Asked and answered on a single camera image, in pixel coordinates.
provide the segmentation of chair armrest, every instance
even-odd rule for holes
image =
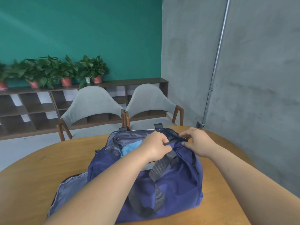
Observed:
[[[130,122],[129,122],[129,114],[128,111],[126,111],[126,125],[128,128],[130,128]]]
[[[121,116],[122,116],[122,127],[126,127],[127,123],[126,123],[126,113],[125,110],[121,110]]]
[[[71,134],[68,126],[66,125],[65,121],[62,118],[59,119],[58,125],[56,127],[58,128],[58,134],[59,134],[59,138],[61,141],[65,141],[63,129],[66,131],[69,139],[72,139],[72,134]]]
[[[183,113],[184,113],[184,109],[182,107],[178,106],[178,105],[176,105],[176,107],[175,107],[175,111],[174,111],[174,114],[173,114],[172,122],[175,123],[178,111],[180,112],[180,123],[179,123],[179,125],[183,125]]]

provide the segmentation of chair seat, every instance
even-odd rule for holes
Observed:
[[[78,130],[72,137],[73,138],[81,138],[81,137],[89,137],[89,136],[99,136],[103,134],[111,134],[112,132],[119,130],[122,127],[122,124],[106,124],[106,125],[98,125],[90,128],[80,129]]]
[[[167,117],[158,117],[158,118],[151,118],[151,119],[145,119],[140,121],[131,121],[130,130],[154,129],[154,125],[158,123],[163,124],[164,127],[175,125]]]

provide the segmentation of chair backrest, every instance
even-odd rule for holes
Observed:
[[[152,84],[138,86],[126,108],[126,111],[133,117],[134,115],[148,110],[164,110],[174,113],[176,104],[171,102],[163,92]]]
[[[122,118],[121,110],[122,106],[104,88],[87,86],[77,92],[71,106],[61,118],[69,127],[82,118],[96,114],[110,113]]]

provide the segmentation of potted plant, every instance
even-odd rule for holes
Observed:
[[[102,76],[109,73],[109,69],[106,66],[106,63],[103,62],[100,56],[96,58],[90,58],[86,55],[83,56],[83,59],[79,62],[79,78],[92,78],[95,84],[102,82]]]
[[[57,57],[41,57],[39,63],[44,66],[45,77],[41,80],[43,85],[53,88],[53,82],[61,80],[64,87],[72,85],[71,78],[74,77],[74,73],[77,72],[77,67],[71,59],[66,55],[66,60],[68,62],[62,62],[58,60]]]
[[[0,91],[8,89],[5,83],[7,78],[13,78],[13,76],[7,71],[7,65],[0,63]]]
[[[43,68],[36,59],[25,59],[18,63],[16,60],[9,71],[16,74],[18,79],[26,80],[31,88],[38,88],[38,82],[43,76]]]

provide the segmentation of round table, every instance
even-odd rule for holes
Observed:
[[[170,127],[180,133],[188,126]],[[237,146],[206,131],[219,145],[254,166]],[[87,171],[95,150],[105,146],[109,135],[66,140],[42,148],[0,172],[0,224],[43,224],[58,185],[67,177]],[[204,198],[199,207],[140,224],[250,224],[216,166],[200,158]]]

